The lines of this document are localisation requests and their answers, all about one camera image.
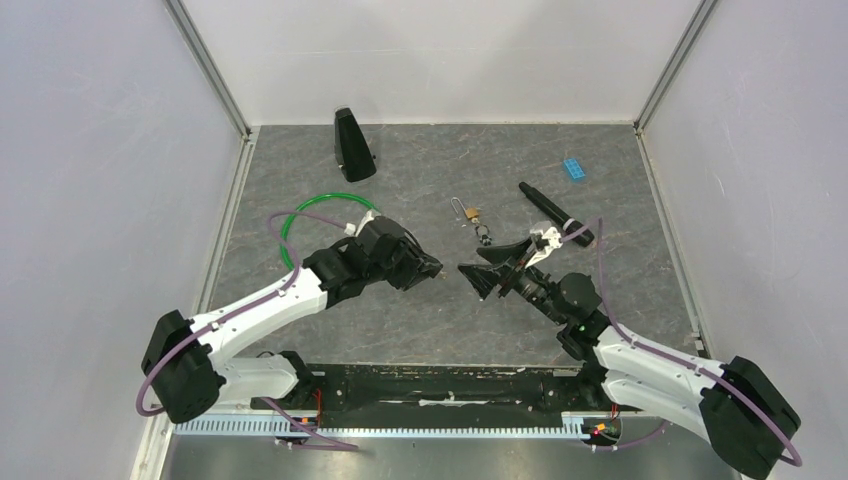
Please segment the panda keychain with key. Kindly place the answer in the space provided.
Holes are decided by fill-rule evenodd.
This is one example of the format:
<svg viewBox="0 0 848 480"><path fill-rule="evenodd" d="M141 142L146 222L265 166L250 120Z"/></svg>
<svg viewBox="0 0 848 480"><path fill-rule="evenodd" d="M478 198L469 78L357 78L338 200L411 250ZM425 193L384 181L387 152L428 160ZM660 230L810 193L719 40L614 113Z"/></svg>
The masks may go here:
<svg viewBox="0 0 848 480"><path fill-rule="evenodd" d="M493 238L487 225L477 222L474 224L474 231L482 246L490 246L492 244Z"/></svg>

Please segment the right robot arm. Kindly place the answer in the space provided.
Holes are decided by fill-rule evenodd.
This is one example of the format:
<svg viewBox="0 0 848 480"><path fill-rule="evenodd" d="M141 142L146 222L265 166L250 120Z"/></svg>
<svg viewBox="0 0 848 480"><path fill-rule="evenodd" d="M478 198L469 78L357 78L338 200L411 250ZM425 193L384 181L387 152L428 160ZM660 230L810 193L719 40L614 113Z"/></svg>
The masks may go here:
<svg viewBox="0 0 848 480"><path fill-rule="evenodd" d="M749 479L768 478L778 462L801 465L791 443L801 419L755 362L691 356L636 334L613 318L590 276L552 280L534 247L532 239L481 247L483 263L458 270L481 298L516 293L561 326L563 350L593 370L577 382L585 405L611 401L681 426Z"/></svg>

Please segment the brass padlock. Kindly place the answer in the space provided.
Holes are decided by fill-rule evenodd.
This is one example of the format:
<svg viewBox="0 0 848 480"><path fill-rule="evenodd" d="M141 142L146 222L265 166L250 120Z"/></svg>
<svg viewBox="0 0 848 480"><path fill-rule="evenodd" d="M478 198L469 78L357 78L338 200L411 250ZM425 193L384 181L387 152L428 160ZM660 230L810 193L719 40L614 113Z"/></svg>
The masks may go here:
<svg viewBox="0 0 848 480"><path fill-rule="evenodd" d="M458 197L452 197L450 205L457 216L462 216L472 223L479 222L480 213L476 207L467 207Z"/></svg>

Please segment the green cable lock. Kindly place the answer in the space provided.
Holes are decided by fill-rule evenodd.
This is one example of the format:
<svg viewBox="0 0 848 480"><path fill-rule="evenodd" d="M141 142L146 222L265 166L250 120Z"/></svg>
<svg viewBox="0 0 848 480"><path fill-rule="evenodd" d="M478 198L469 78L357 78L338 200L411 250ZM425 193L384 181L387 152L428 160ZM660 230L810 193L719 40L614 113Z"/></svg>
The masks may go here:
<svg viewBox="0 0 848 480"><path fill-rule="evenodd" d="M356 194L353 194L353 193L348 193L348 192L329 192L329 193L317 195L317 196L312 197L312 198L304 201L303 203L301 203L299 206L297 206L295 208L295 210L298 211L298 212L302 212L302 211L307 210L309 207L311 207L313 205L323 203L323 202L327 202L329 200L334 200L334 199L355 202L355 203L358 203L358 204L366 207L368 210L378 211L378 207L374 203L372 203L370 200L368 200L364 197L361 197L359 195L356 195ZM292 227L292 224L294 223L294 221L295 221L295 217L289 216L284 221L284 223L282 224L282 226L280 228L280 234L281 234L281 237L283 239L285 239L285 240L288 239L289 232L291 230L291 227ZM281 255L281 259L282 259L284 265L289 269L293 269L294 268L294 262L292 261L291 256L288 253L288 251L283 246L280 247L280 255Z"/></svg>

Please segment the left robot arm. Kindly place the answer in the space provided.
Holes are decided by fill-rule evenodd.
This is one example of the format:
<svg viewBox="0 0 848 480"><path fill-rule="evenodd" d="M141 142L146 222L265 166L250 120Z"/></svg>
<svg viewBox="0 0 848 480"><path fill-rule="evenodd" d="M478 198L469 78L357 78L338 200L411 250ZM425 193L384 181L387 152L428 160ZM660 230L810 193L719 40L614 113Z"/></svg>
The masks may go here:
<svg viewBox="0 0 848 480"><path fill-rule="evenodd" d="M305 259L293 255L292 270L276 282L193 317L173 310L157 320L141 361L139 415L182 424L219 403L259 397L301 408L311 401L314 383L297 355L242 358L240 352L372 284L407 291L443 268L405 227L374 210L356 223L329 223L343 238Z"/></svg>

